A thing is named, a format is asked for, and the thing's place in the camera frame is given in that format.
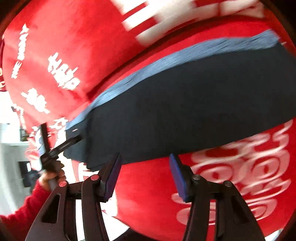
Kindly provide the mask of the person's left hand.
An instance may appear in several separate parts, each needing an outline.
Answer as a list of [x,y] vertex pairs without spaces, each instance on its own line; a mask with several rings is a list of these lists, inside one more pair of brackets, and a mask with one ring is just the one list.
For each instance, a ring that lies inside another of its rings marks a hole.
[[40,186],[47,191],[51,190],[50,181],[55,181],[59,184],[61,181],[66,180],[66,176],[63,170],[60,170],[58,174],[54,172],[44,171],[41,177],[38,179]]

